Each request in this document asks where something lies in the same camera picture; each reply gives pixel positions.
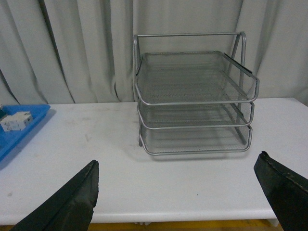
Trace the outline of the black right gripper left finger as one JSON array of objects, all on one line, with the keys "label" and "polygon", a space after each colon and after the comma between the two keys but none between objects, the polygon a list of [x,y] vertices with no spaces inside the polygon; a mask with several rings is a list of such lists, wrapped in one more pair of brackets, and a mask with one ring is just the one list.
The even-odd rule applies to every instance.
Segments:
[{"label": "black right gripper left finger", "polygon": [[86,231],[99,194],[99,162],[92,160],[12,231]]}]

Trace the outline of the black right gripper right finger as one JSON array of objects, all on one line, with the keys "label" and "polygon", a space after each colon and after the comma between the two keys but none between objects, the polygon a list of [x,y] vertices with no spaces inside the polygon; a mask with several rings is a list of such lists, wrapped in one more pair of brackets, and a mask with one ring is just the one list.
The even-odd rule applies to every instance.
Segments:
[{"label": "black right gripper right finger", "polygon": [[308,179],[271,158],[259,154],[254,172],[280,225],[285,231],[308,229]]}]

